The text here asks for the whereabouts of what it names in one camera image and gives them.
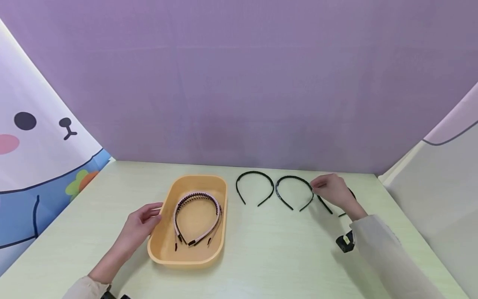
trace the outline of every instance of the cartoon bunny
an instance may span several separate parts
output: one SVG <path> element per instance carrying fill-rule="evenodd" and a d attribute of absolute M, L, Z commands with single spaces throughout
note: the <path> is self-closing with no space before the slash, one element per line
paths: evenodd
<path fill-rule="evenodd" d="M 110 156 L 1 26 L 0 44 L 1 275 Z"/>

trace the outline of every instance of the pink cheek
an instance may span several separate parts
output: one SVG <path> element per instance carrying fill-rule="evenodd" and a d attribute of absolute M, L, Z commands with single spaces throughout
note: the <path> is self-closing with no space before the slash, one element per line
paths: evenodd
<path fill-rule="evenodd" d="M 9 134 L 0 134 L 0 155 L 13 152 L 20 145 L 17 137 Z"/>

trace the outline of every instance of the left hand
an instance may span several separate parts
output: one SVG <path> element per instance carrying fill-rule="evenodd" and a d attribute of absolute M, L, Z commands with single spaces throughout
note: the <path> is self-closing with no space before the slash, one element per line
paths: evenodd
<path fill-rule="evenodd" d="M 131 213 L 110 252 L 129 259 L 161 221 L 159 208 L 162 206 L 162 202 L 150 203 Z"/>

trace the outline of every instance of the finger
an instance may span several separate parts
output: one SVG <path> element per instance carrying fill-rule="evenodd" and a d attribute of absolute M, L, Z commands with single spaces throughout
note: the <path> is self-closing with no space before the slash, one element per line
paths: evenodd
<path fill-rule="evenodd" d="M 158 216 L 160 212 L 161 212 L 161 210 L 151 210 L 151 211 L 147 211 L 146 213 L 143 214 L 142 218 L 143 218 L 144 220 L 147 220 L 148 218 L 151 218 L 151 217 L 154 217 L 154 216 Z"/>
<path fill-rule="evenodd" d="M 163 206 L 162 202 L 148 203 L 148 204 L 142 206 L 141 208 L 139 208 L 138 210 L 136 210 L 133 213 L 143 215 L 144 213 L 146 213 L 150 210 L 159 209 L 162 206 Z"/>
<path fill-rule="evenodd" d="M 144 222 L 144 226 L 148 229 L 148 233 L 151 233 L 156 225 L 161 221 L 161 215 L 157 215 L 149 218 Z"/>
<path fill-rule="evenodd" d="M 328 174 L 328 175 L 323 175 L 323 176 L 318 176 L 316 178 L 314 178 L 312 180 L 312 182 L 310 182 L 310 185 L 314 188 L 318 188 L 318 187 L 321 187 L 321 186 L 324 186 L 327 184 L 328 180 L 330 179 L 331 176 L 333 176 L 334 174 L 331 173 L 331 174 Z"/>

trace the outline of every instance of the cartoon eye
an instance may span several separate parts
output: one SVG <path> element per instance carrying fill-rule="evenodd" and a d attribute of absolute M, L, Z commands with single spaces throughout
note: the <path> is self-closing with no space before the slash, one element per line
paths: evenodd
<path fill-rule="evenodd" d="M 33 129 L 36 126 L 36 118 L 28 112 L 19 112 L 15 115 L 15 125 L 24 131 Z"/>

